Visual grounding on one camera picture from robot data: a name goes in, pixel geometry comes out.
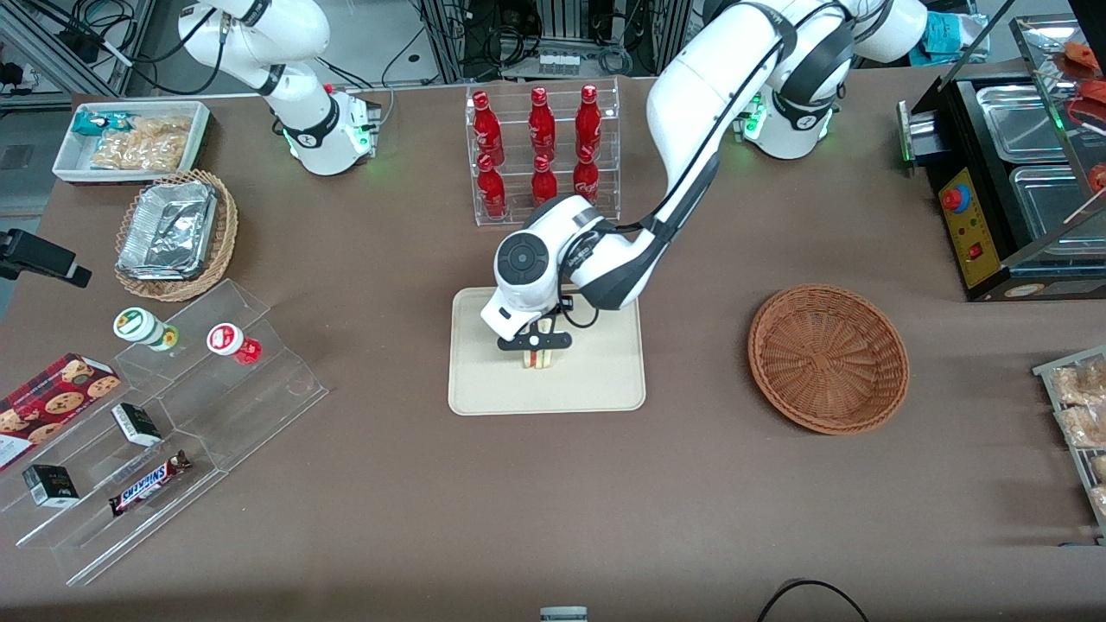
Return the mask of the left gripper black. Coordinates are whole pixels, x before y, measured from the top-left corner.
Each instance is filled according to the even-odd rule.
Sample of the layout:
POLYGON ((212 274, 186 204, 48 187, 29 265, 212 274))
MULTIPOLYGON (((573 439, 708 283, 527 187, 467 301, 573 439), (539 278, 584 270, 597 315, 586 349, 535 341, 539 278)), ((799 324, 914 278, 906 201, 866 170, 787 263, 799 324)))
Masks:
POLYGON ((520 352, 523 369, 526 369, 526 352, 546 351, 546 366, 550 367, 553 350, 568 349, 572 342, 568 332, 556 330, 556 317, 542 317, 510 340, 498 338, 497 348, 505 352, 520 352))

